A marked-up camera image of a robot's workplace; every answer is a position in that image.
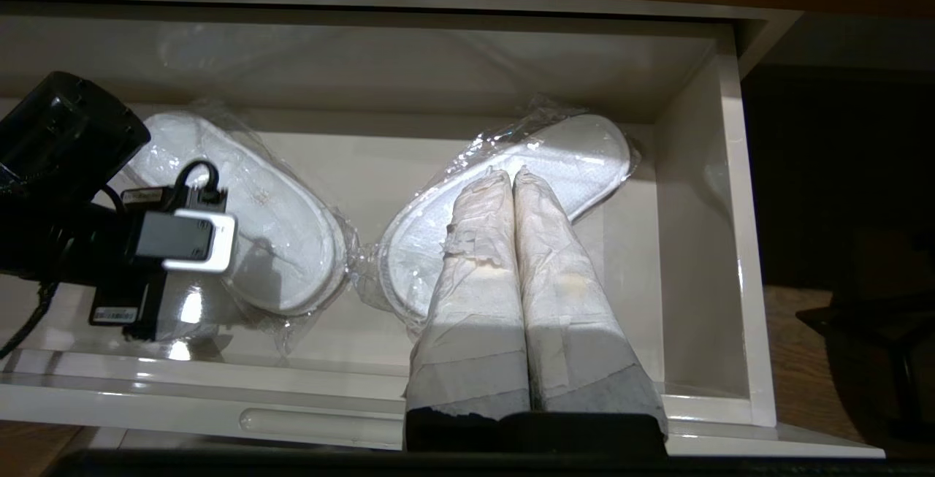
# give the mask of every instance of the power cord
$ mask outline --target power cord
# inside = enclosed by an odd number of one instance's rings
[[[218,183],[221,180],[220,174],[218,173],[218,168],[214,167],[214,163],[204,159],[196,159],[190,161],[189,164],[185,165],[178,171],[178,177],[176,178],[174,193],[172,195],[171,205],[176,205],[180,203],[180,194],[184,194],[185,191],[185,181],[188,180],[191,171],[195,170],[197,167],[207,168],[207,183],[205,183],[205,193],[207,194],[206,199],[215,201],[219,196],[218,193]]]
[[[56,290],[58,290],[58,281],[43,281],[43,283],[39,284],[39,304],[36,306],[36,310],[33,310],[33,314],[23,327],[20,327],[20,330],[7,340],[3,348],[0,348],[0,360],[6,358],[7,354],[10,354],[15,348],[20,347],[20,344],[33,332],[42,317],[49,313],[49,307],[53,304]]]
[[[113,202],[114,210],[117,211],[117,214],[126,214],[126,206],[123,204],[123,200],[121,200],[120,194],[117,194],[117,191],[113,190],[113,188],[110,188],[110,185],[104,185],[101,187],[101,191],[110,198],[111,202]]]

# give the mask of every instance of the slipper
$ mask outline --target slipper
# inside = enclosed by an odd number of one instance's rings
[[[632,171],[630,147],[614,122],[575,115],[477,161],[411,201],[381,238],[378,274],[383,295],[412,334],[424,327],[441,274],[441,246],[455,198],[488,167],[512,178],[524,165],[552,184],[572,221],[620,187]]]
[[[307,188],[206,118],[167,112],[144,121],[153,138],[127,164],[148,186],[175,182],[194,159],[217,166],[227,188],[227,212],[237,217],[237,241],[224,284],[234,295],[270,313],[310,313],[344,281],[347,247],[340,224]],[[203,184],[198,167],[189,184]]]

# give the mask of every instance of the white drawer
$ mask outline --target white drawer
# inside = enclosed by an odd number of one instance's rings
[[[729,27],[520,15],[12,8],[16,15],[0,17],[4,112],[53,70],[149,103],[134,105],[140,115],[204,94],[223,97],[251,109],[264,141],[336,198],[365,242],[378,238],[465,140],[515,117],[534,92],[591,105],[640,141],[644,160],[576,230],[678,421],[672,450],[692,451],[685,441],[705,431],[692,423],[776,426]],[[26,320],[34,291],[34,284],[0,278],[0,336]],[[119,330],[87,325],[90,303],[91,289],[60,288],[24,349],[4,363],[0,418],[400,446],[411,343],[393,315],[365,306],[351,289],[286,359],[270,336],[236,324],[198,351],[125,343]]]

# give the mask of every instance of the plastic wrap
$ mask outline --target plastic wrap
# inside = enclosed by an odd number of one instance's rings
[[[355,256],[351,280],[361,300],[393,311],[417,337],[441,272],[446,227],[461,188],[487,167],[512,178],[525,165],[554,184],[574,221],[627,180],[638,157],[614,122],[537,96],[525,117],[479,134],[418,191],[380,241]]]
[[[153,140],[123,173],[140,186],[166,185],[188,161],[207,159],[219,170],[220,187],[228,190],[227,213],[237,218],[229,270],[176,278],[163,298],[157,334],[163,340],[210,334],[215,325],[230,324],[219,306],[236,303],[244,324],[275,336],[278,350],[288,354],[313,315],[344,288],[356,231],[223,104],[198,101],[145,123]],[[207,171],[197,168],[188,184],[206,181]],[[198,304],[206,317],[194,317],[193,308],[186,312]],[[227,321],[207,318],[214,313],[224,313]]]
[[[164,67],[198,80],[223,82],[288,62],[297,48],[327,31],[310,26],[164,22],[157,33],[157,55]]]

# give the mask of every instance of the barcode label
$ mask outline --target barcode label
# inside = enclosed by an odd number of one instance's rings
[[[104,324],[133,324],[137,320],[137,308],[96,308],[94,321]]]
[[[123,203],[154,203],[163,199],[161,188],[136,188],[136,190],[123,191]]]

